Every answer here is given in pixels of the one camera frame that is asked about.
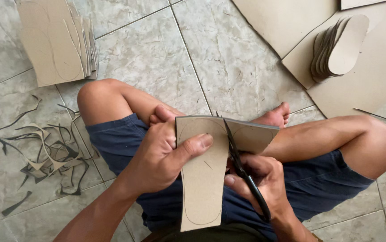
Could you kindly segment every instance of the hand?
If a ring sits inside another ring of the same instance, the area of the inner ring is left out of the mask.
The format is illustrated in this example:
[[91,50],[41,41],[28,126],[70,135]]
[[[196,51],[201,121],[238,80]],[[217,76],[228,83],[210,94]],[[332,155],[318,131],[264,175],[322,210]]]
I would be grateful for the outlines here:
[[129,192],[139,196],[167,188],[187,161],[211,147],[213,138],[210,134],[196,135],[176,149],[175,141],[174,122],[150,127],[135,156],[119,175],[128,184]]
[[154,114],[150,116],[150,127],[158,123],[171,122],[177,116],[185,116],[185,114],[172,107],[165,107],[162,104],[157,105]]
[[[252,154],[242,154],[241,162],[244,165],[244,169],[255,181],[265,199],[272,218],[283,215],[287,210],[292,210],[292,207],[287,200],[281,162],[272,157],[263,157]],[[263,214],[257,200],[251,193],[244,179],[240,178],[235,173],[228,174],[224,178],[224,184],[250,201],[259,214]]]

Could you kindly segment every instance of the bare foot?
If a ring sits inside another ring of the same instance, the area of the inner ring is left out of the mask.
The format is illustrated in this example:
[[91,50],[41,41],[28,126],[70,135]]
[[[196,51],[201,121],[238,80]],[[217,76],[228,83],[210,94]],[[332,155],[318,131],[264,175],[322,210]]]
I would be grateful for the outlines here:
[[185,116],[185,114],[180,111],[171,108],[170,110],[164,107],[163,105],[157,105],[154,114],[150,116],[150,126],[153,126],[158,123],[166,123],[172,120],[175,120],[177,116]]
[[288,123],[289,115],[290,107],[288,106],[288,102],[282,102],[280,106],[266,112],[259,118],[252,120],[251,123],[266,124],[285,128],[286,124]]

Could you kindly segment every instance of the scissor handle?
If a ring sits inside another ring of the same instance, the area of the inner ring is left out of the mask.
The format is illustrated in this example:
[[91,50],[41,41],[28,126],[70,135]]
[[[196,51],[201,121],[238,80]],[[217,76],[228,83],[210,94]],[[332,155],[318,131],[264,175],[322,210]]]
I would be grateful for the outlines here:
[[259,216],[263,219],[263,221],[265,221],[266,223],[269,223],[269,221],[271,220],[271,212],[269,211],[268,205],[266,204],[266,201],[263,198],[262,193],[257,188],[251,176],[246,177],[244,180],[249,186],[257,202],[259,203],[260,208],[262,209],[263,216],[261,215]]

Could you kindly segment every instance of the fingernail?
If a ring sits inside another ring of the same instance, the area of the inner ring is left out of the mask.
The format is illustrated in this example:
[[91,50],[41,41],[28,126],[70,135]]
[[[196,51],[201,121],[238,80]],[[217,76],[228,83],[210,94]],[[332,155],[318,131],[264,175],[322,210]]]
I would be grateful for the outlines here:
[[210,134],[203,134],[200,137],[203,147],[208,147],[212,145],[214,138]]
[[224,177],[224,184],[230,186],[235,182],[235,179],[231,175],[227,175]]

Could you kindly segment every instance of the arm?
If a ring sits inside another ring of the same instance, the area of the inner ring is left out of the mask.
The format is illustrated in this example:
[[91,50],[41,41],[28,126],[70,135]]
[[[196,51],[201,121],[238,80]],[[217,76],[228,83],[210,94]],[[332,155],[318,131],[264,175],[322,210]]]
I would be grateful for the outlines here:
[[[271,157],[245,154],[241,156],[246,169],[255,180],[263,198],[271,212],[271,224],[278,241],[284,242],[317,242],[311,232],[303,226],[293,212],[287,200],[286,187],[281,162]],[[224,183],[232,190],[249,200],[254,209],[262,211],[245,183],[244,179],[236,174],[226,175]]]
[[153,125],[129,165],[114,183],[81,211],[54,241],[110,241],[138,196],[174,183],[183,165],[211,147],[209,134],[194,136],[175,149],[174,122]]

